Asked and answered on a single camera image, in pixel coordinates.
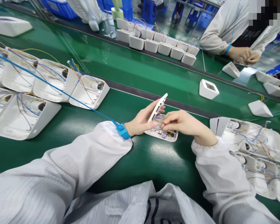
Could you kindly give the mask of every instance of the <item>person's right hand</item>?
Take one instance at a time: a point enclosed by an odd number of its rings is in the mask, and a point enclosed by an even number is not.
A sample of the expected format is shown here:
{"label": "person's right hand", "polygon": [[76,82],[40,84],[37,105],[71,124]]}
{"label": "person's right hand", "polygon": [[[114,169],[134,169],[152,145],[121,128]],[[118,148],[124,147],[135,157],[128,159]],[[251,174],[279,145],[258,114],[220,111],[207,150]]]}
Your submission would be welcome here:
{"label": "person's right hand", "polygon": [[252,52],[249,47],[231,47],[227,55],[233,60],[243,63],[250,58]]}
{"label": "person's right hand", "polygon": [[184,110],[169,112],[163,120],[166,125],[162,124],[160,128],[164,131],[176,130],[186,135],[193,135],[199,145],[211,146],[217,143],[214,133]]}

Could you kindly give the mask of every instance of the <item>blue plastic crate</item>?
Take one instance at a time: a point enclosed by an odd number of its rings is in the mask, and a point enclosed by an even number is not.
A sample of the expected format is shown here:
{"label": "blue plastic crate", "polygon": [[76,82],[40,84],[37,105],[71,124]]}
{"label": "blue plastic crate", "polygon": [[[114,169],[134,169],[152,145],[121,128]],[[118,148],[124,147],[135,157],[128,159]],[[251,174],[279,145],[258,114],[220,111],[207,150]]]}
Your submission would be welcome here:
{"label": "blue plastic crate", "polygon": [[[111,11],[111,8],[114,7],[113,5],[109,5],[106,3],[104,3],[104,6],[105,6],[105,10],[107,11]],[[121,9],[124,12],[124,18],[127,19],[128,21],[131,21],[133,19],[133,8],[129,10],[124,10],[123,8]]]}
{"label": "blue plastic crate", "polygon": [[[122,1],[122,7],[121,7],[121,9],[122,9],[123,11],[127,11],[127,10],[129,10],[129,9],[133,9],[132,0],[121,0],[121,1]],[[108,6],[114,7],[114,4],[113,4],[112,0],[103,0],[103,2],[104,2],[104,5],[105,5],[105,4],[108,4]]]}
{"label": "blue plastic crate", "polygon": [[54,0],[42,0],[47,9],[56,15],[67,19],[77,18],[78,15],[72,10],[67,2],[58,2]]}

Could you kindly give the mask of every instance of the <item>colored wire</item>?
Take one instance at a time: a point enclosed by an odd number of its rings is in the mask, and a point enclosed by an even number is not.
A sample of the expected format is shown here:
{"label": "colored wire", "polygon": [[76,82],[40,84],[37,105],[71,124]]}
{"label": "colored wire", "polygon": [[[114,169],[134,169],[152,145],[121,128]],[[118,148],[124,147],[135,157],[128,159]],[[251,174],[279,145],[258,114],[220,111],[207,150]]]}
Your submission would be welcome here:
{"label": "colored wire", "polygon": [[[20,51],[27,51],[27,50],[38,50],[38,49],[34,49],[34,48],[28,48],[28,49],[24,49],[24,50],[20,50]],[[49,53],[47,53],[47,52],[45,52],[45,51],[42,51],[42,50],[38,50],[38,51],[40,51],[40,52],[44,52],[44,53],[46,53],[46,54],[48,54],[48,55],[50,55]],[[54,58],[55,59],[55,61],[56,62],[58,62],[58,64],[60,64],[60,62],[54,57],[54,56],[52,56],[52,55],[50,55],[52,58]]]}

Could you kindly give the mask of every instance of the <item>white lab coat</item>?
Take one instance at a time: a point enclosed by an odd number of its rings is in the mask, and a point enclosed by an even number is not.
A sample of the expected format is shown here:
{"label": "white lab coat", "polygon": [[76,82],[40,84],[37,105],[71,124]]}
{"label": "white lab coat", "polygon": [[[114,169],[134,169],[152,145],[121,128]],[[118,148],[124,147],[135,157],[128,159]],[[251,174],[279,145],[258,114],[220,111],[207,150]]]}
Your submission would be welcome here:
{"label": "white lab coat", "polygon": [[[252,14],[257,11],[254,1],[256,0],[227,0],[202,35],[200,46],[210,53],[220,54],[242,35],[249,25],[249,19],[256,16]],[[250,46],[252,53],[261,56],[265,46],[276,38],[279,31],[280,26],[268,26]]]}
{"label": "white lab coat", "polygon": [[[106,121],[69,145],[51,149],[40,159],[3,172],[0,224],[143,224],[151,197],[177,201],[185,224],[214,223],[205,210],[173,184],[159,192],[148,181],[121,191],[85,193],[131,147],[132,140],[124,140],[114,124]],[[192,150],[207,188],[204,197],[214,205],[215,222],[280,223],[256,200],[240,163],[221,139],[212,147],[193,141]],[[70,205],[70,214],[64,217]]]}

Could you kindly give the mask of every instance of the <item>worker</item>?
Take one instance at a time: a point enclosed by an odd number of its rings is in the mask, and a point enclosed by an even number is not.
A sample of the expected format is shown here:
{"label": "worker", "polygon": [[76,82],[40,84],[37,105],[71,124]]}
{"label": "worker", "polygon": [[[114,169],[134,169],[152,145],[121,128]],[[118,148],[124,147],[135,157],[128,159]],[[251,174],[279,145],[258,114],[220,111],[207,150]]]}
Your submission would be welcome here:
{"label": "worker", "polygon": [[[124,124],[130,136],[157,126],[156,121],[147,123],[157,102]],[[115,125],[105,121],[71,144],[1,173],[0,224],[280,223],[255,198],[255,190],[238,160],[229,154],[228,144],[183,110],[167,113],[164,121],[163,130],[194,136],[195,164],[207,188],[203,195],[214,205],[214,220],[173,184],[159,192],[152,181],[102,194],[86,192],[130,150],[137,150],[131,149],[131,139],[124,140]]]}
{"label": "worker", "polygon": [[[202,35],[200,46],[239,63],[255,64],[280,31],[280,26],[271,25],[280,1],[268,2],[269,5],[261,7],[260,1],[227,0]],[[257,10],[265,13],[253,13]]]}

